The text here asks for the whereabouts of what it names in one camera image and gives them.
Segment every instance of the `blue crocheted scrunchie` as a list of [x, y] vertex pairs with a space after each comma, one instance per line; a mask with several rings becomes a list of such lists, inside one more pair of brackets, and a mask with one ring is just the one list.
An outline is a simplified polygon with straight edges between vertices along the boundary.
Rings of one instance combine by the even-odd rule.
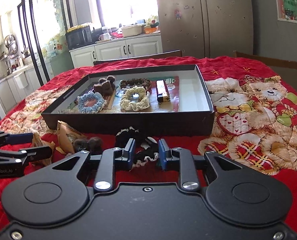
[[[98, 92], [87, 93], [78, 97], [78, 111], [82, 114], [96, 114], [98, 111], [101, 111], [103, 107], [106, 105], [106, 100], [102, 97], [102, 95]], [[87, 101], [92, 101], [96, 99], [96, 104], [93, 106], [85, 106]]]

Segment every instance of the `snack bag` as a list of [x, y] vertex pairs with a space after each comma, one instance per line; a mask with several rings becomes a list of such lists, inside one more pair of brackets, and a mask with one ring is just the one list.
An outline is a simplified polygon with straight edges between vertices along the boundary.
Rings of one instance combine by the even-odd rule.
[[[40, 135], [37, 132], [35, 132], [33, 134], [32, 144], [34, 145], [34, 147], [37, 147], [37, 146], [49, 146], [52, 149], [52, 153], [54, 152], [54, 149], [55, 149], [55, 143], [54, 142], [50, 143], [50, 142], [43, 141], [41, 139]], [[52, 157], [53, 157], [53, 154], [52, 154], [52, 156], [50, 158], [33, 162], [33, 164], [43, 164], [44, 166], [51, 165], [52, 164]]]
[[58, 121], [57, 123], [58, 144], [65, 153], [74, 153], [73, 143], [76, 139], [87, 138], [67, 123]]

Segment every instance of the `black open box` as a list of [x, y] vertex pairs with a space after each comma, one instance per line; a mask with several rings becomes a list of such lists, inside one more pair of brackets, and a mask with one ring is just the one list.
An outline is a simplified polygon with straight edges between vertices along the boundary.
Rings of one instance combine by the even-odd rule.
[[[132, 78], [179, 77], [179, 111], [172, 113], [114, 113], [114, 114], [59, 114], [93, 82], [113, 75], [116, 80]], [[83, 133], [113, 134], [129, 128], [151, 136], [210, 135], [214, 109], [205, 81], [197, 65], [140, 67], [89, 74], [55, 100], [43, 113], [46, 124], [56, 130], [58, 120]]]

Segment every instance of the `wooden chair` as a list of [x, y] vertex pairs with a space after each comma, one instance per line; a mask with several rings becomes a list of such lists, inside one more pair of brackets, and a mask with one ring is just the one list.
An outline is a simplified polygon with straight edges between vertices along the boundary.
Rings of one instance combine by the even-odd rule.
[[282, 60], [277, 58], [260, 57], [234, 51], [234, 57], [255, 59], [263, 62], [275, 71], [282, 79], [297, 91], [297, 61]]
[[111, 62], [116, 62], [119, 60], [127, 60], [127, 59], [147, 59], [147, 58], [152, 58], [152, 59], [159, 59], [159, 58], [167, 58], [167, 57], [182, 57], [182, 51], [181, 50], [175, 50], [175, 51], [170, 51], [170, 52], [164, 52], [164, 53], [159, 53], [159, 54], [153, 54], [153, 55], [148, 55], [148, 56], [141, 56], [141, 57], [129, 57], [129, 58], [117, 58], [117, 59], [109, 59], [109, 60], [97, 60], [94, 61], [93, 64], [98, 65], [102, 63], [111, 63]]

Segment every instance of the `orange container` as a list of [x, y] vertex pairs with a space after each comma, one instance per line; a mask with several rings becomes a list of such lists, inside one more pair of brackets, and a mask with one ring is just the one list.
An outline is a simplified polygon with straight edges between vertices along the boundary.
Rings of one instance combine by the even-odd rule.
[[156, 32], [157, 28], [144, 28], [146, 34]]

